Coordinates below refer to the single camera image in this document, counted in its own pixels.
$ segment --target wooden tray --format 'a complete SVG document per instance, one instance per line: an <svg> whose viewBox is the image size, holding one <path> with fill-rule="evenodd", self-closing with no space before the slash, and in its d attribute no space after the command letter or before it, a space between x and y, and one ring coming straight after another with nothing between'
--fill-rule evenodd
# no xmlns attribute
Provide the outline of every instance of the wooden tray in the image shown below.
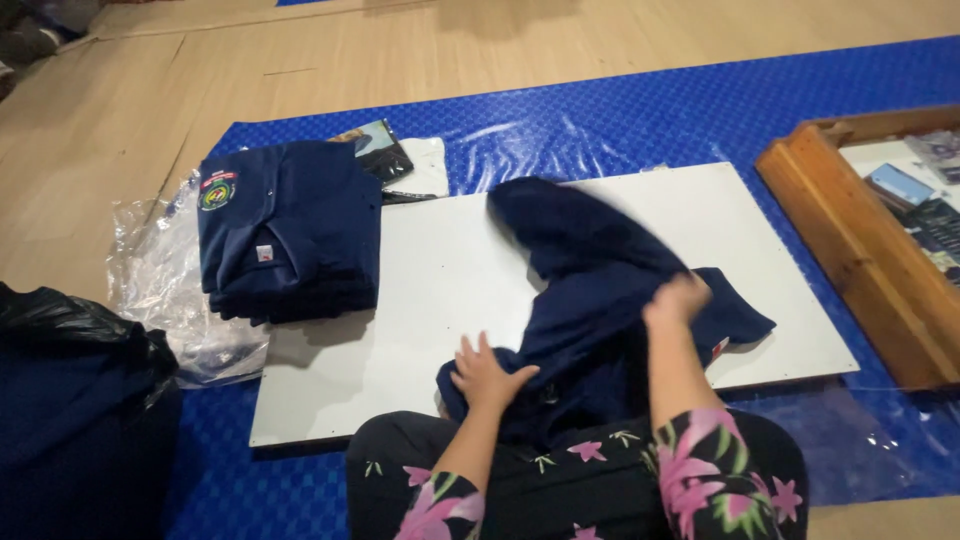
<svg viewBox="0 0 960 540"><path fill-rule="evenodd" d="M960 106L810 120L756 160L807 247L905 389L960 382L960 290L838 148L960 129Z"/></svg>

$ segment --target red tag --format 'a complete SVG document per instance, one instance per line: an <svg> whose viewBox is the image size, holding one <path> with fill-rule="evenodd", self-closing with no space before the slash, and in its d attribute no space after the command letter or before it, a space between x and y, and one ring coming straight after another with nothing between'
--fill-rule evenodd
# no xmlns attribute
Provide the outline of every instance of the red tag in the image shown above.
<svg viewBox="0 0 960 540"><path fill-rule="evenodd" d="M720 353L723 353L723 350L727 347L727 344L730 343L730 338L725 337L720 340L720 343L717 343L717 346L713 348L713 359L717 359L720 356Z"/></svg>

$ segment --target white folding board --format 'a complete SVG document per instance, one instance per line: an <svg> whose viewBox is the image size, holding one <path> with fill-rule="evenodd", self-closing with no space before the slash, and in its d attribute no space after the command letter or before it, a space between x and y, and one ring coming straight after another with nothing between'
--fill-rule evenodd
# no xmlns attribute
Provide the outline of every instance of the white folding board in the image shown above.
<svg viewBox="0 0 960 540"><path fill-rule="evenodd" d="M758 346L709 366L714 387L859 369L729 163L573 184L643 223L688 266L722 269L777 322ZM273 329L252 447L352 435L396 410L436 415L435 376L461 334L520 345L536 279L486 203L477 194L383 209L376 312Z"/></svg>

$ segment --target folded navy shirt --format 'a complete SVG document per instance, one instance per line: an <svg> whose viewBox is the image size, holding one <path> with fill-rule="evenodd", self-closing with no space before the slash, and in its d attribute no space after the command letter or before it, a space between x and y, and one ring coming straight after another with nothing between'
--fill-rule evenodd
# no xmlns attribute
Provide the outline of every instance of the folded navy shirt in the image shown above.
<svg viewBox="0 0 960 540"><path fill-rule="evenodd" d="M204 293L254 324L376 307L380 182L351 143L304 140L208 158L197 213Z"/></svg>
<svg viewBox="0 0 960 540"><path fill-rule="evenodd" d="M637 222L572 186L516 179L498 185L488 206L548 282L534 299L519 351L494 350L508 373L540 367L504 413L501 442L549 451L574 430L644 412L642 309L662 283L688 271L683 262ZM713 291L691 325L705 366L725 341L752 343L773 329L719 269L694 271ZM445 364L437 385L450 417L463 421L468 406L450 380L454 369L452 361Z"/></svg>

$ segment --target clear plastic bag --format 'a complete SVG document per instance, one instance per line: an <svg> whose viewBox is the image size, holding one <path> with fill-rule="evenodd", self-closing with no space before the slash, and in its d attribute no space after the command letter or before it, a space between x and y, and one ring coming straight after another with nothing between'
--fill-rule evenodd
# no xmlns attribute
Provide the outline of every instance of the clear plastic bag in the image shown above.
<svg viewBox="0 0 960 540"><path fill-rule="evenodd" d="M200 287L197 185L196 176L183 182L171 203L117 205L107 260L117 313L167 332L183 388L259 377L270 340L264 328L245 319L224 321L210 312Z"/></svg>

